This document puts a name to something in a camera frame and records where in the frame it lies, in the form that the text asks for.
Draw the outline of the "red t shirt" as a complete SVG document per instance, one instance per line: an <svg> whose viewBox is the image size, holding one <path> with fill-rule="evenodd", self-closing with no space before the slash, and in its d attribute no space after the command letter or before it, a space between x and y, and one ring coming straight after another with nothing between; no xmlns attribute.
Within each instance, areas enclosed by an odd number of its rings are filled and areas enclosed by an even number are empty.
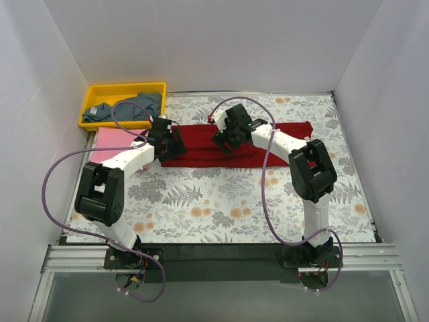
<svg viewBox="0 0 429 322"><path fill-rule="evenodd" d="M227 155L212 142L217 127L209 124L180 125L174 129L180 134L187 153L172 160L161 162L162 167L172 168L261 168L265 158L265 150L243 144L232 155ZM278 123L276 128L298 139L311 138L313 127L309 121L298 123ZM267 167L283 167L288 163L270 153Z"/></svg>

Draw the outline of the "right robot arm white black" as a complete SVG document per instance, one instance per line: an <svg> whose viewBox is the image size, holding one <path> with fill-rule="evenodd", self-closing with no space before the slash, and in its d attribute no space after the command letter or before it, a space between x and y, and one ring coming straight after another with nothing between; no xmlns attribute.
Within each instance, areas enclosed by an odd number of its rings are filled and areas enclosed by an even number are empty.
<svg viewBox="0 0 429 322"><path fill-rule="evenodd" d="M328 204L337 174L324 143L294 138L279 130L274 121L252 119L242 104L226 111L216 107L208 122L216 125L218 130L212 141L224 153L232 154L241 145L249 144L265 150L264 166L271 155L288 164L306 224L302 240L294 246L303 249L304 261L310 266L326 261L333 247Z"/></svg>

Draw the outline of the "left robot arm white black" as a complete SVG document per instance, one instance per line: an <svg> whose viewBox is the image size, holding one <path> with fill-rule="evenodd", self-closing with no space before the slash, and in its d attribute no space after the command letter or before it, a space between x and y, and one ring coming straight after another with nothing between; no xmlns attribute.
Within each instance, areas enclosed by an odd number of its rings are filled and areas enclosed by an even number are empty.
<svg viewBox="0 0 429 322"><path fill-rule="evenodd" d="M180 130L173 124L170 119L154 118L151 128L124 151L101 163L87 162L82 170L74 209L93 222L109 244L122 248L119 259L128 268L138 267L143 253L135 247L137 235L122 218L125 181L156 160L164 162L186 153Z"/></svg>

